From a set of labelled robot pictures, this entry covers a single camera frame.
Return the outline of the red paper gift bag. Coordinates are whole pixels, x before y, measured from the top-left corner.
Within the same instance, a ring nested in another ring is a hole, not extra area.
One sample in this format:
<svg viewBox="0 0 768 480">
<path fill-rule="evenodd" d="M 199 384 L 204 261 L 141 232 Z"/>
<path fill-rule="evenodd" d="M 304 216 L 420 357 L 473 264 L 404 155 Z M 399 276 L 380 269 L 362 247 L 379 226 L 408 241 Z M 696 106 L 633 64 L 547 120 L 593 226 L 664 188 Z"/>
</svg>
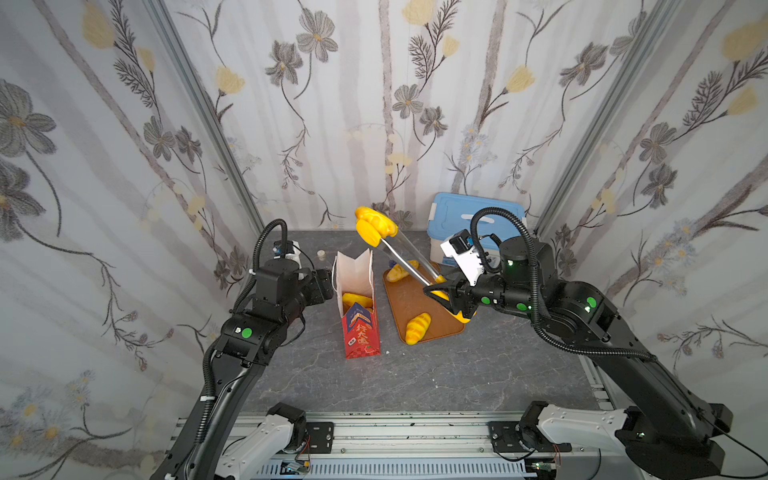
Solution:
<svg viewBox="0 0 768 480">
<path fill-rule="evenodd" d="M 376 311 L 373 280 L 373 253 L 366 250 L 356 258 L 338 252 L 333 268 L 333 282 L 341 319 L 345 358 L 356 359 L 381 353 L 380 329 Z M 342 295 L 354 293 L 371 297 L 371 309 L 354 305 L 344 311 Z"/>
</svg>

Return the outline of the yellow steel kitchen tongs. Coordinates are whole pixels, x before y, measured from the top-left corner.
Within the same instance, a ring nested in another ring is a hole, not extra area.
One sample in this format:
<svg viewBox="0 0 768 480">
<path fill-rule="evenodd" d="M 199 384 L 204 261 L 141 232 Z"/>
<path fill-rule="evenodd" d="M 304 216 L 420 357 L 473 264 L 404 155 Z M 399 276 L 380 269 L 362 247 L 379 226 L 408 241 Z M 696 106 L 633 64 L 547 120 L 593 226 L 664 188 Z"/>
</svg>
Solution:
<svg viewBox="0 0 768 480">
<path fill-rule="evenodd" d="M 395 237 L 384 238 L 373 248 L 387 254 L 391 260 L 409 270 L 410 275 L 417 279 L 423 288 L 435 283 L 439 277 L 445 277 L 447 280 L 466 280 L 458 270 L 451 271 L 448 276 L 440 273 L 400 229 Z"/>
</svg>

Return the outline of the yellow ridged bread roll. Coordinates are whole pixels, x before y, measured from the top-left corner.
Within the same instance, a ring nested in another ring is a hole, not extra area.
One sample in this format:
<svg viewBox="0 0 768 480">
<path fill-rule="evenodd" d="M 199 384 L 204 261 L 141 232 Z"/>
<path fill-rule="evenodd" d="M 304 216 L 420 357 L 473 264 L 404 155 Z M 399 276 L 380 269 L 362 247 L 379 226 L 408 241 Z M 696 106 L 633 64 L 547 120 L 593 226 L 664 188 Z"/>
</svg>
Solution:
<svg viewBox="0 0 768 480">
<path fill-rule="evenodd" d="M 355 216 L 356 230 L 370 246 L 377 247 L 382 239 L 395 237 L 399 232 L 397 224 L 392 219 L 372 208 L 358 207 Z"/>
</svg>

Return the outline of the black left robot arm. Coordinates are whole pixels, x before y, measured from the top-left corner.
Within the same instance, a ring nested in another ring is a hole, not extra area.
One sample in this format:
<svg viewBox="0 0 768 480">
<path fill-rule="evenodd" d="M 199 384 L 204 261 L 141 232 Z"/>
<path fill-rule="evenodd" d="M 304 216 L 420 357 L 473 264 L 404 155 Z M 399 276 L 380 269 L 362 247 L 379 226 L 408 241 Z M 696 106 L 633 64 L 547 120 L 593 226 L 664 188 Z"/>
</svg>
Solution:
<svg viewBox="0 0 768 480">
<path fill-rule="evenodd" d="M 222 479 L 216 472 L 243 403 L 304 310 L 333 298 L 331 271 L 301 268 L 287 258 L 287 223 L 276 219 L 260 234 L 248 282 L 220 335 L 204 353 L 203 388 L 181 433 L 153 479 Z"/>
</svg>

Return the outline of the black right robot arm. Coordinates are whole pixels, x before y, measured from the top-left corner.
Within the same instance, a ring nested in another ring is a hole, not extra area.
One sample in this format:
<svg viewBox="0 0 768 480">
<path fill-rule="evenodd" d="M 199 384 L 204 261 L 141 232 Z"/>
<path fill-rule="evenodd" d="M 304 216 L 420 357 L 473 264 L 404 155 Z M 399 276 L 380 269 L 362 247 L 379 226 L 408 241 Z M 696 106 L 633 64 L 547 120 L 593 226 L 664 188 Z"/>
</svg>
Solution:
<svg viewBox="0 0 768 480">
<path fill-rule="evenodd" d="M 598 411 L 534 401 L 517 423 L 524 448 L 570 443 L 616 451 L 659 479 L 721 474 L 725 451 L 714 439 L 729 433 L 732 412 L 686 388 L 599 289 L 562 279 L 552 246 L 534 238 L 519 217 L 483 208 L 441 248 L 462 274 L 425 287 L 428 297 L 462 321 L 481 306 L 528 318 L 541 340 L 591 360 L 633 402 Z"/>
</svg>

